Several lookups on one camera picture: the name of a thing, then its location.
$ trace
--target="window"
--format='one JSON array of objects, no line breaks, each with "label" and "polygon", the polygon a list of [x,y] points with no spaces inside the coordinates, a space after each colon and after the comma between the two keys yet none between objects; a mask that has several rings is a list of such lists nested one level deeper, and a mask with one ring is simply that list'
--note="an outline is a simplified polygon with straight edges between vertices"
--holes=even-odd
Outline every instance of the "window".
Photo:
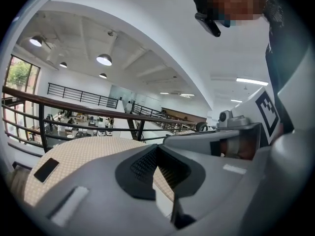
[{"label": "window", "polygon": [[[39,70],[40,70],[39,67],[29,62],[26,62],[25,60],[22,60],[18,57],[11,56],[11,59],[10,59],[10,62],[6,71],[4,85],[12,89],[34,94],[35,89],[36,89],[36,83],[37,83]],[[11,95],[7,95],[7,94],[2,95],[2,98],[6,100],[9,100],[11,97],[12,97]],[[16,104],[12,102],[12,104],[10,104],[10,108],[18,110],[20,112],[34,115],[34,104],[32,102],[24,101],[24,102],[18,102]],[[10,111],[9,109],[5,109],[5,108],[2,108],[2,109],[3,109],[3,117],[5,120],[18,124],[20,126],[27,127],[27,128],[34,128],[33,119],[26,118],[23,115]],[[12,124],[7,123],[7,122],[5,122],[5,130],[6,132],[24,140],[29,140],[31,137],[26,130],[15,127]]]}]

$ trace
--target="gray plastic panel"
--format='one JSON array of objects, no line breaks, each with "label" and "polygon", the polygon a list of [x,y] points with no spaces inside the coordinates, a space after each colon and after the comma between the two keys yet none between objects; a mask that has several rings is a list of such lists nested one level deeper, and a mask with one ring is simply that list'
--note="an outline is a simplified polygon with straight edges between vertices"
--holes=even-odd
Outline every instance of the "gray plastic panel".
[{"label": "gray plastic panel", "polygon": [[173,235],[262,235],[290,208],[308,181],[315,165],[314,134],[295,131],[280,137],[272,149],[261,148],[223,202]]},{"label": "gray plastic panel", "polygon": [[193,197],[180,199],[183,212],[195,219],[203,217],[219,206],[242,180],[244,174],[225,170],[223,168],[225,165],[247,170],[253,163],[248,160],[217,157],[187,150],[172,149],[176,153],[196,161],[206,170],[206,178],[197,193]]},{"label": "gray plastic panel", "polygon": [[95,159],[54,186],[37,204],[49,216],[76,186],[89,189],[66,229],[74,235],[168,235],[175,231],[155,201],[134,199],[116,182],[115,169],[126,158],[149,146]]},{"label": "gray plastic panel", "polygon": [[239,134],[239,130],[221,130],[215,133],[199,133],[191,136],[169,136],[164,139],[163,144],[169,148],[179,148],[211,155],[210,142],[238,136]]},{"label": "gray plastic panel", "polygon": [[240,126],[246,126],[251,123],[249,118],[246,118],[244,116],[238,116],[233,117],[227,120],[227,127],[240,127]]}]

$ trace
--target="ceiling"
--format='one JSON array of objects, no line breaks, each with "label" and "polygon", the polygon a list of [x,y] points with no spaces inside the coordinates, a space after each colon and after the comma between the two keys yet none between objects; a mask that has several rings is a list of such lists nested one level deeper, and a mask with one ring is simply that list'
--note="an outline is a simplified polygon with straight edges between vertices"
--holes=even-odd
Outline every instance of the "ceiling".
[{"label": "ceiling", "polygon": [[[43,37],[41,48],[29,42],[35,35]],[[136,85],[142,84],[155,93],[195,93],[185,80],[152,50],[109,25],[76,14],[38,11],[24,28],[17,44],[49,65],[98,76],[105,69],[108,81],[121,83],[122,76]],[[99,65],[96,57],[110,54],[113,65]]]},{"label": "ceiling", "polygon": [[[107,25],[110,21],[111,25],[122,28],[114,24],[112,18],[108,20],[109,14],[96,12],[96,1],[47,2],[26,26],[18,44],[42,60],[47,61],[48,58],[55,67],[65,60],[68,69],[92,76],[98,76],[105,70],[110,82],[133,91],[136,90],[128,82],[155,93],[202,93],[211,107],[214,98],[245,100],[260,88],[258,85],[237,83],[237,77],[270,82],[264,56],[269,27],[263,18],[231,28],[218,24],[222,35],[215,38],[194,19],[192,0],[100,0],[101,3],[97,3],[99,8],[104,7],[99,10],[102,13],[108,10],[122,20],[124,16],[129,16],[125,21],[147,34],[167,52],[179,66],[176,67],[172,62],[167,64],[166,56],[152,44],[155,52],[130,37],[132,35],[138,39],[138,34],[131,34],[132,31],[125,28],[124,31],[129,33],[127,35]],[[110,31],[114,32],[113,37],[108,35]],[[27,41],[36,34],[46,38],[50,48],[59,54],[57,59],[49,55],[49,48],[39,50]],[[113,65],[110,68],[97,64],[95,59],[102,53],[111,54]],[[266,89],[272,95],[270,84]]]}]

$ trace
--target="staircase railing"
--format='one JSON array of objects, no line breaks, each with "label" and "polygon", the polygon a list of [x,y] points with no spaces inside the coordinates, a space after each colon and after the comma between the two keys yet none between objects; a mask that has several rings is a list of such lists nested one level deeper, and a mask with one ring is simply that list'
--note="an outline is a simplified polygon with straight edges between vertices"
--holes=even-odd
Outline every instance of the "staircase railing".
[{"label": "staircase railing", "polygon": [[108,108],[117,108],[118,100],[114,98],[109,98],[106,96],[85,92],[73,88],[68,88],[64,86],[60,86],[53,83],[48,83],[48,91],[47,94],[59,96],[62,98],[76,100],[80,102],[86,102],[90,104],[95,104],[98,106],[104,106]]},{"label": "staircase railing", "polygon": [[[142,134],[143,134],[143,132],[146,132],[146,131],[170,131],[169,128],[144,129],[144,124],[146,121],[155,122],[155,123],[163,123],[164,126],[179,125],[179,126],[183,127],[184,125],[186,125],[188,127],[185,129],[182,128],[182,130],[194,129],[194,126],[196,125],[196,123],[190,122],[190,121],[173,120],[173,119],[168,119],[168,118],[156,118],[156,117],[152,117],[152,116],[134,115],[134,114],[121,113],[121,112],[117,112],[117,111],[109,111],[109,110],[104,110],[104,109],[88,108],[88,107],[85,107],[82,105],[77,105],[77,104],[72,104],[72,103],[68,103],[68,102],[53,100],[53,99],[50,99],[47,97],[29,94],[26,92],[21,92],[21,91],[18,91],[18,90],[12,89],[12,88],[8,88],[8,87],[2,87],[2,92],[17,98],[17,100],[25,100],[25,101],[29,101],[29,102],[38,104],[38,116],[30,115],[30,114],[12,109],[12,108],[10,108],[10,106],[7,106],[5,104],[5,101],[4,101],[4,104],[2,104],[2,107],[4,109],[10,110],[14,114],[22,115],[26,118],[32,118],[32,119],[38,121],[38,123],[39,123],[38,129],[27,128],[25,126],[13,123],[6,118],[3,118],[2,120],[4,121],[4,123],[8,123],[8,124],[16,127],[17,129],[26,130],[27,132],[29,132],[34,137],[34,139],[27,139],[26,140],[26,139],[23,139],[23,138],[15,135],[15,134],[11,134],[10,132],[6,131],[5,133],[8,137],[12,137],[12,138],[20,141],[21,143],[24,143],[24,144],[30,144],[30,145],[33,145],[36,147],[43,148],[45,152],[52,149],[52,147],[48,146],[48,144],[47,144],[48,138],[53,138],[53,139],[58,139],[58,140],[63,140],[63,141],[70,141],[70,140],[74,139],[74,138],[68,138],[68,137],[49,134],[48,130],[49,130],[50,125],[74,127],[74,128],[79,128],[79,129],[82,128],[82,129],[87,129],[87,130],[108,130],[108,131],[121,131],[121,132],[136,131],[138,141],[154,140],[154,139],[161,139],[161,138],[166,137],[166,136],[163,136],[163,137],[144,139]],[[82,125],[77,125],[77,124],[57,122],[57,121],[49,120],[49,119],[45,118],[45,116],[44,116],[44,107],[45,106],[57,108],[57,109],[61,109],[61,110],[66,110],[66,111],[85,113],[85,114],[95,115],[95,116],[100,116],[100,117],[139,120],[140,124],[135,129],[130,129],[130,128],[124,129],[124,128],[104,128],[104,127],[97,127],[97,126],[82,126]]]},{"label": "staircase railing", "polygon": [[[170,131],[172,133],[176,133],[176,132],[181,132],[184,130],[189,129],[189,127],[191,125],[194,125],[193,122],[190,122],[186,119],[182,119],[180,117],[176,117],[176,116],[172,116],[169,115],[167,113],[158,111],[158,110],[154,110],[151,108],[147,108],[145,106],[141,106],[138,104],[133,104],[132,106],[132,113],[140,115],[140,116],[147,116],[147,117],[154,117],[157,118],[158,121],[154,121],[154,123],[156,125],[158,125],[159,127],[166,129],[167,131]],[[187,124],[183,124],[183,123],[177,123],[177,122],[173,122],[173,123],[167,123],[167,122],[163,122],[162,120],[165,119],[169,119],[169,120],[174,120],[174,121],[185,121]]]}]

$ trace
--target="office desk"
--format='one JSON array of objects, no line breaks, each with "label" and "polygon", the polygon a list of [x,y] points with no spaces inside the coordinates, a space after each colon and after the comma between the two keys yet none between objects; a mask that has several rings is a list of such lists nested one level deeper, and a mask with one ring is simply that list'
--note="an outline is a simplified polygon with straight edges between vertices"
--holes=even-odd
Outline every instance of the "office desk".
[{"label": "office desk", "polygon": [[73,127],[64,127],[66,133],[72,133]]},{"label": "office desk", "polygon": [[[60,144],[44,154],[31,170],[25,186],[24,201],[31,206],[36,205],[50,188],[89,161],[145,145],[131,139],[107,136],[85,137]],[[34,177],[34,173],[49,158],[56,159],[60,164],[46,182],[41,183]],[[158,168],[154,174],[154,183],[173,200],[174,193]]]}]

